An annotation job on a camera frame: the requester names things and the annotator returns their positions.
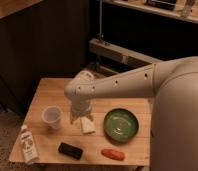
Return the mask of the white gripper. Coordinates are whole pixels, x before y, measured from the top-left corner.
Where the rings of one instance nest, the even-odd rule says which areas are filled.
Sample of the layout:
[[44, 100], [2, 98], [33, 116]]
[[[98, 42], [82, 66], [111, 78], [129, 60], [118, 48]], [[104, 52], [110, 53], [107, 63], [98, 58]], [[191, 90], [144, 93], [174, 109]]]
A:
[[[77, 120], [77, 117], [82, 117], [89, 114], [92, 110], [91, 103], [89, 100], [73, 101], [71, 104], [71, 116], [70, 124], [74, 124]], [[93, 122], [93, 115], [88, 115], [88, 119]]]

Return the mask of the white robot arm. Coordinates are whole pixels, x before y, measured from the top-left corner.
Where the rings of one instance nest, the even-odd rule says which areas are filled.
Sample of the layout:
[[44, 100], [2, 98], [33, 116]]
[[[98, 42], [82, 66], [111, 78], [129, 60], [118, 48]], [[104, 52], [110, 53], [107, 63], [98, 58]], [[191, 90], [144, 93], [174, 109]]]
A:
[[80, 117], [98, 98], [151, 101], [150, 171], [198, 171], [198, 56], [161, 61], [110, 77], [79, 72], [66, 88]]

